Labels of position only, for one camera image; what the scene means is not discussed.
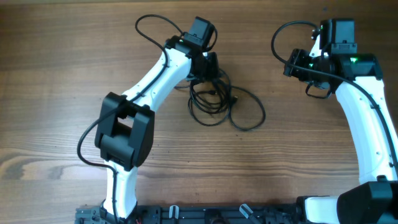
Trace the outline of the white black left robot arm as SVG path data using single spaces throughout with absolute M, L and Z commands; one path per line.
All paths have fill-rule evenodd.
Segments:
M 155 114 L 183 79 L 215 74 L 218 63 L 210 41 L 215 26 L 196 17 L 188 32 L 181 32 L 160 46 L 158 61 L 123 94 L 108 93 L 101 105 L 95 146 L 108 170 L 107 196 L 100 206 L 106 223 L 133 223 L 137 205 L 137 169 L 154 142 Z

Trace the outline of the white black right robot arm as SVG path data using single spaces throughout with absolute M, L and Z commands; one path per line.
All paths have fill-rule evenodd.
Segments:
M 304 196 L 305 223 L 396 223 L 397 134 L 384 97 L 381 66 L 360 54 L 352 19 L 313 25 L 311 51 L 294 49 L 284 74 L 335 95 L 349 124 L 359 185 L 338 196 Z

